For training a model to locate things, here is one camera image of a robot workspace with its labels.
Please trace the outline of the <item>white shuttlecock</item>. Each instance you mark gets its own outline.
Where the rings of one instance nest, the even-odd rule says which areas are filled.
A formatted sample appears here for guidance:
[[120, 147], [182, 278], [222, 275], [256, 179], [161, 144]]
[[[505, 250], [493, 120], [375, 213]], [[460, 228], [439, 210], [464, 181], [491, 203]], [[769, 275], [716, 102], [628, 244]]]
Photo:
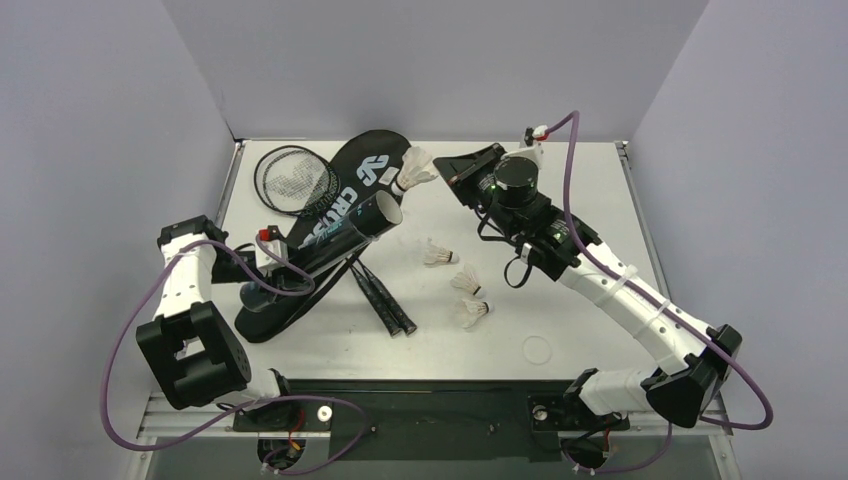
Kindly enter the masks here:
[[413, 187], [437, 177], [432, 155], [420, 146], [412, 146], [402, 156], [402, 167], [390, 184], [391, 192], [402, 197]]
[[457, 264], [459, 256], [453, 250], [445, 248], [428, 238], [424, 247], [422, 263], [427, 267]]
[[460, 326], [465, 329], [472, 329], [485, 316], [494, 311], [494, 306], [490, 302], [459, 299], [455, 306], [454, 317]]
[[482, 299], [486, 296], [486, 290], [479, 281], [475, 268], [470, 263], [465, 263], [451, 280], [450, 285], [474, 298]]

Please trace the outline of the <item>black shuttlecock tube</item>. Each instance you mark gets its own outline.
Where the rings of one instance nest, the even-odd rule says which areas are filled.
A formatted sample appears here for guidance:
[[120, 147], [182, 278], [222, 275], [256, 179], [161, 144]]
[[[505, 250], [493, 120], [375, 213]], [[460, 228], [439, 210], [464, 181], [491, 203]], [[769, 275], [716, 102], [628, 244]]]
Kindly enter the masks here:
[[286, 280], [282, 290], [261, 279], [243, 285], [240, 290], [243, 307], [258, 313], [284, 297], [310, 294], [318, 285], [318, 275], [362, 245], [368, 246], [402, 220], [395, 198], [385, 191], [376, 192], [317, 236], [297, 248], [288, 248], [290, 266], [282, 269]]

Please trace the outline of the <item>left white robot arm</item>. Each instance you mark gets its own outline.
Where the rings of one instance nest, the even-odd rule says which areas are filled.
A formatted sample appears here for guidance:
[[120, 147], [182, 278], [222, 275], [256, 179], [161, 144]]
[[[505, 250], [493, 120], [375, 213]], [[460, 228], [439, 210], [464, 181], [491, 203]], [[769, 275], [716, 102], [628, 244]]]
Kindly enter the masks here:
[[284, 430], [297, 420], [298, 402], [284, 393], [276, 370], [250, 364], [212, 299], [213, 285], [260, 274], [254, 253], [226, 252], [227, 236], [205, 215], [162, 228], [157, 245], [170, 271], [153, 319], [136, 329], [136, 343], [173, 408], [262, 399], [260, 418]]

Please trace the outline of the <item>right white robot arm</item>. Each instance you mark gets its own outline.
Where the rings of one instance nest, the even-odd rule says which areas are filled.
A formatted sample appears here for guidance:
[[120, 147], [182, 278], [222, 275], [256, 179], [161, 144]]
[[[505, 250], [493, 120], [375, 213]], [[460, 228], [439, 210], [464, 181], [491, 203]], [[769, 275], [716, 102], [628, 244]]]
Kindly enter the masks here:
[[434, 165], [459, 202], [492, 223], [522, 262], [591, 301], [630, 334], [655, 366], [618, 371], [585, 370], [564, 397], [565, 413], [588, 429], [604, 415], [654, 412], [692, 428], [725, 382], [727, 357], [741, 334], [714, 328], [661, 297], [575, 216], [537, 189], [539, 167], [510, 156], [498, 144]]

